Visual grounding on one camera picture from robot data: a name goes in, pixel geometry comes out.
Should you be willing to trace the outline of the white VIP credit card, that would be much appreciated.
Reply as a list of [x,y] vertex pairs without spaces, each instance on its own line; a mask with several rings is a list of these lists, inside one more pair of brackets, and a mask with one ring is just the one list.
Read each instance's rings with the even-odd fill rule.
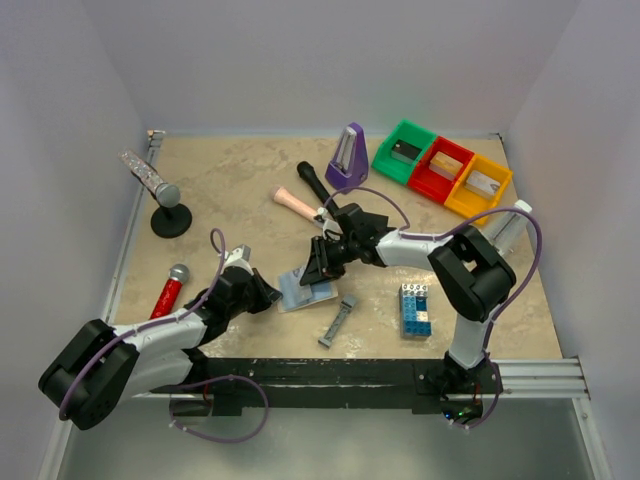
[[305,268],[304,267],[297,267],[295,269],[292,269],[291,271],[289,271],[287,273],[287,276],[295,282],[300,282],[300,279],[303,277],[304,275],[304,271]]

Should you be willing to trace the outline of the beige card holder wallet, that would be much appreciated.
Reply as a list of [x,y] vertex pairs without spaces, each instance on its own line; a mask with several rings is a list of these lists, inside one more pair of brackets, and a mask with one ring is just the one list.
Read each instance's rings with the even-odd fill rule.
[[337,287],[331,282],[301,286],[300,282],[292,281],[287,276],[288,272],[279,275],[277,279],[278,290],[282,292],[282,298],[278,302],[280,313],[306,308],[338,296]]

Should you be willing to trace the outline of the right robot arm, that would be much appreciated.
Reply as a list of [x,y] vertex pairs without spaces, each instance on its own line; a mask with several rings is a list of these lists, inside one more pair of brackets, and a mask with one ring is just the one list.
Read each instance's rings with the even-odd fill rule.
[[477,228],[462,225],[441,237],[407,234],[355,203],[336,210],[334,219],[338,233],[311,241],[302,286],[338,279],[356,260],[431,271],[457,313],[446,357],[465,370],[484,362],[489,320],[506,306],[516,275]]

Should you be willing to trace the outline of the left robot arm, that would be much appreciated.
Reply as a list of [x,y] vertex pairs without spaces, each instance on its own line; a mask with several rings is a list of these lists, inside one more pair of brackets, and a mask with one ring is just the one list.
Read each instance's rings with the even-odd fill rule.
[[231,266],[174,314],[123,328],[85,323],[38,381],[62,420],[88,430],[138,394],[182,384],[194,351],[226,332],[231,320],[271,308],[282,293],[256,269]]

